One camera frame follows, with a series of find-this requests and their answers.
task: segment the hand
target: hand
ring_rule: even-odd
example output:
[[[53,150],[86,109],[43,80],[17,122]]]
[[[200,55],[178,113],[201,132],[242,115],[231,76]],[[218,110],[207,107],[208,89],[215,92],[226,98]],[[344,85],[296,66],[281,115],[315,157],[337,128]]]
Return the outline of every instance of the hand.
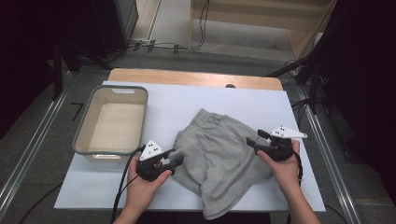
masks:
[[[293,150],[297,152],[297,154],[300,154],[300,142],[291,139],[291,145]],[[257,155],[271,167],[275,179],[282,191],[287,188],[299,188],[299,164],[295,156],[291,156],[286,161],[273,161],[261,150],[257,152]]]
[[[149,207],[157,189],[172,174],[171,171],[167,170],[160,174],[156,180],[152,182],[146,181],[140,176],[137,176],[136,165],[138,161],[138,157],[133,157],[129,165],[128,182],[135,177],[137,178],[127,187],[126,202],[115,223],[135,223],[140,215]]]

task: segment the white tabletop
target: white tabletop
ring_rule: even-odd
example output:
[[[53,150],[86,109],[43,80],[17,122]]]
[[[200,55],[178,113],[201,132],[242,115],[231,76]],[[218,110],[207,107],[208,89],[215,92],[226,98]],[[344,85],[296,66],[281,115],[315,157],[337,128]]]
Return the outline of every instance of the white tabletop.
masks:
[[[162,148],[172,148],[177,133],[184,130],[201,108],[238,119],[254,130],[269,132],[280,125],[298,130],[284,91],[108,81],[104,84],[142,86],[148,90],[143,143],[153,139]],[[314,211],[325,211],[304,143],[301,139],[297,140],[301,142],[300,154],[304,167],[303,193]],[[112,208],[124,167],[125,163],[92,162],[75,154],[55,208]],[[125,193],[119,207],[123,207],[124,203]],[[202,210],[202,201],[171,177],[157,191],[148,210],[199,211]],[[272,177],[253,185],[232,209],[239,212],[287,210],[286,200]]]

